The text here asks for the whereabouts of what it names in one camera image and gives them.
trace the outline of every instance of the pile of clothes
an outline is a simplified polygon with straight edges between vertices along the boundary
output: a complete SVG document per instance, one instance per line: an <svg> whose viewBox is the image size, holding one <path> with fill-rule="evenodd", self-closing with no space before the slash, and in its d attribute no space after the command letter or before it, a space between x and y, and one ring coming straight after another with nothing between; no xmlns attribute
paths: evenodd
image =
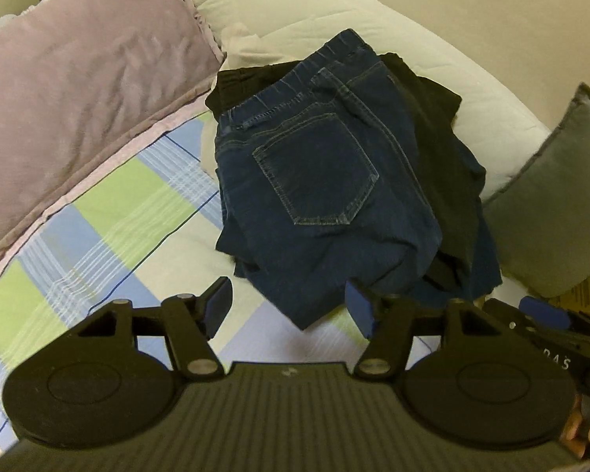
<svg viewBox="0 0 590 472"><path fill-rule="evenodd" d="M501 283L479 195L485 169L455 137L461 97L344 30L302 61L220 71L223 231L216 244L299 328L349 278L424 306Z"/></svg>

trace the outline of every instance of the black pants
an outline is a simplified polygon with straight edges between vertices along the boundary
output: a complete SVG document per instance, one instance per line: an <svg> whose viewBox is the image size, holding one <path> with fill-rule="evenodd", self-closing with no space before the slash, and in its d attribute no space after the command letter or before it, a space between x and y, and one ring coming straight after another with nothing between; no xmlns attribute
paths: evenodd
<svg viewBox="0 0 590 472"><path fill-rule="evenodd" d="M413 119L419 148L415 173L443 234L426 277L439 288L451 291L472 268L479 225L476 208L485 171L473 173L467 168L455 145L451 123L461 97L428 78L418 77L395 53L380 58ZM222 113L282 79L298 63L220 71L206 105L218 120Z"/></svg>

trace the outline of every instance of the jeans waistband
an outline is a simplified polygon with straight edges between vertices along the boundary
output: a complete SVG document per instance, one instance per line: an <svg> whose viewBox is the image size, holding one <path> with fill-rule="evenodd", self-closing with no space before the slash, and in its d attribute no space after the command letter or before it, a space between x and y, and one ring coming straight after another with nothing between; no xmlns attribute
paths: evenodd
<svg viewBox="0 0 590 472"><path fill-rule="evenodd" d="M296 99L297 96L308 91L311 79L323 67L345 58L364 46L369 48L354 30L343 30L297 64L284 78L244 103L224 112L219 118L221 128L242 126L246 121L265 115L272 109Z"/></svg>

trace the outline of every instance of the back pocket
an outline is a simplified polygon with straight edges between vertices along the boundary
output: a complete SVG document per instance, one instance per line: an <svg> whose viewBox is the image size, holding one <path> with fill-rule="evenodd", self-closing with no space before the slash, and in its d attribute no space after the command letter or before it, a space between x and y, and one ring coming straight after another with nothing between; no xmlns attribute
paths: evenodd
<svg viewBox="0 0 590 472"><path fill-rule="evenodd" d="M336 114L298 122L253 157L297 225L347 225L378 172Z"/></svg>

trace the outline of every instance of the pink blanket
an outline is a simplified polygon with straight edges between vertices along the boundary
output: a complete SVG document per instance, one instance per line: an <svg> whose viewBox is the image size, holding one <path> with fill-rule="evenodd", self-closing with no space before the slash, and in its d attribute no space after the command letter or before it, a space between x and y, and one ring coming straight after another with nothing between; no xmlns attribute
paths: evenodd
<svg viewBox="0 0 590 472"><path fill-rule="evenodd" d="M0 260L222 61L192 0L50 0L0 30Z"/></svg>

